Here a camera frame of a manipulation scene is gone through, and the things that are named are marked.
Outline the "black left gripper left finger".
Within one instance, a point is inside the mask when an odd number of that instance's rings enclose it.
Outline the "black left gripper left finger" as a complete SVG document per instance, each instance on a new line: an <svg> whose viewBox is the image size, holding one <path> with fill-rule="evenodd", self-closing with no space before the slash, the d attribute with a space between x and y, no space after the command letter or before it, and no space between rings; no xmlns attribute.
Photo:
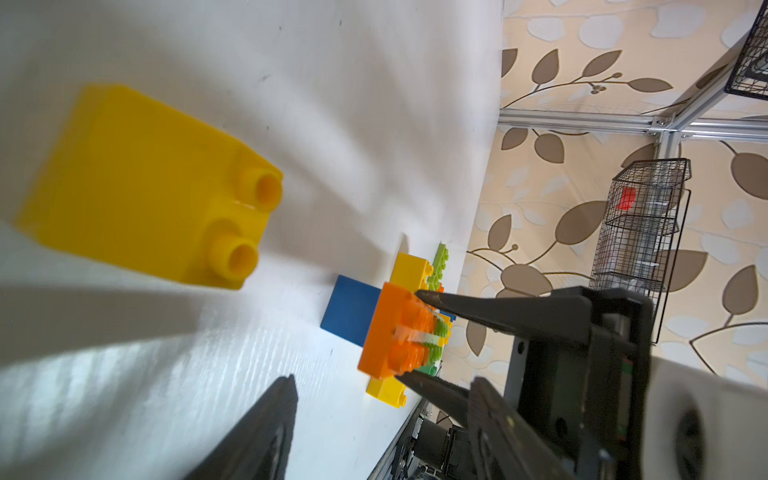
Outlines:
<svg viewBox="0 0 768 480"><path fill-rule="evenodd" d="M295 377L277 378L188 479L283 479L298 404Z"/></svg>

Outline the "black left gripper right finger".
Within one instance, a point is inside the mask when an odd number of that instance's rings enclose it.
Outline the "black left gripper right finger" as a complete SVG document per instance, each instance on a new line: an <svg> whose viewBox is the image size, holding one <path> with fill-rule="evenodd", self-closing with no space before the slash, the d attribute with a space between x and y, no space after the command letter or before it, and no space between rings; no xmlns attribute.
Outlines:
<svg viewBox="0 0 768 480"><path fill-rule="evenodd" d="M468 394L468 435L479 479L572 479L537 432L482 377Z"/></svg>

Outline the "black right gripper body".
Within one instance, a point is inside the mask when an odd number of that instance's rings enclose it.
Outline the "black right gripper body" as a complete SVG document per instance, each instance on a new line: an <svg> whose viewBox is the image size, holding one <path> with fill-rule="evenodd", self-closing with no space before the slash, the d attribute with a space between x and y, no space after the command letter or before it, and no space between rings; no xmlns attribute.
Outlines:
<svg viewBox="0 0 768 480"><path fill-rule="evenodd" d="M638 479L653 302L592 291L588 343L517 336L504 396L576 478Z"/></svg>

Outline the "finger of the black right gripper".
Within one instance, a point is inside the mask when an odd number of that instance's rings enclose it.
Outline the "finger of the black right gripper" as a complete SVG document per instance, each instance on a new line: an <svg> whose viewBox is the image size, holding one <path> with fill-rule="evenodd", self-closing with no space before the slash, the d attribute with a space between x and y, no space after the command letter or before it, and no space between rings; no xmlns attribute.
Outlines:
<svg viewBox="0 0 768 480"><path fill-rule="evenodd" d="M398 375L397 379L447 413L459 425L469 427L470 390L468 388L450 383L439 377L429 376L420 371L403 373Z"/></svg>
<svg viewBox="0 0 768 480"><path fill-rule="evenodd" d="M498 332L526 339L585 345L592 324L594 292L558 289L546 297L477 298L419 290L425 304Z"/></svg>

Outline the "lime green lego brick long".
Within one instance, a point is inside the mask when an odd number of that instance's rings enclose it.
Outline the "lime green lego brick long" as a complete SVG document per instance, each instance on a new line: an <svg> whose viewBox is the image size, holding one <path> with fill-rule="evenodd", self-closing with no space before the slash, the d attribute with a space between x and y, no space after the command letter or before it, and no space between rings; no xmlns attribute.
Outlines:
<svg viewBox="0 0 768 480"><path fill-rule="evenodd" d="M423 290L437 291L438 293L442 293L444 291L441 280L443 278L443 272L446 268L448 260L449 251L445 244L440 243L437 248L435 258L430 264L430 273L426 277L426 280L422 283L421 288ZM435 333L438 345L437 357L434 361L430 361L427 365L418 368L418 371L426 373L430 376L436 376L441 366L444 347L448 344L451 337L453 320L450 316L443 314L435 307L432 307L432 310L433 313L438 317L438 328L441 332L444 333L444 335L440 336Z"/></svg>

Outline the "orange lego brick long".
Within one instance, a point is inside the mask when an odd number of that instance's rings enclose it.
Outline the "orange lego brick long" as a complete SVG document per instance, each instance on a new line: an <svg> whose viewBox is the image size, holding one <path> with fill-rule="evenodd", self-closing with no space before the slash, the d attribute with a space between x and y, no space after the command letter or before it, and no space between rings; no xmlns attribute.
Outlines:
<svg viewBox="0 0 768 480"><path fill-rule="evenodd" d="M358 370L383 380L439 360L449 325L414 293L392 283L381 289Z"/></svg>

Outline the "blue lego brick base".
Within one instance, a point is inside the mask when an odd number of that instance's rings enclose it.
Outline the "blue lego brick base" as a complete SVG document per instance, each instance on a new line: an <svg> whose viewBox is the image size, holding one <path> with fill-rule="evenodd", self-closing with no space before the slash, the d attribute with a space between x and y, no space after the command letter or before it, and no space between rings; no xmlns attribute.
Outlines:
<svg viewBox="0 0 768 480"><path fill-rule="evenodd" d="M321 328L357 346L363 347L367 338L381 289L339 275L321 322ZM444 333L435 328L438 335ZM399 342L415 341L437 344L435 333L417 331L408 326L398 326L394 338Z"/></svg>

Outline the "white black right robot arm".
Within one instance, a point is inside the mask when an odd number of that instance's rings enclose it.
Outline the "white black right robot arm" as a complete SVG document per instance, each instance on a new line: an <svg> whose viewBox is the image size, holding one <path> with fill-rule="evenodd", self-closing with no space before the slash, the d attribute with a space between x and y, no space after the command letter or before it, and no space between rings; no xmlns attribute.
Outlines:
<svg viewBox="0 0 768 480"><path fill-rule="evenodd" d="M454 420L421 425L413 456L440 479L637 479L655 307L625 289L483 299L419 291L429 306L511 335L506 384L404 383Z"/></svg>

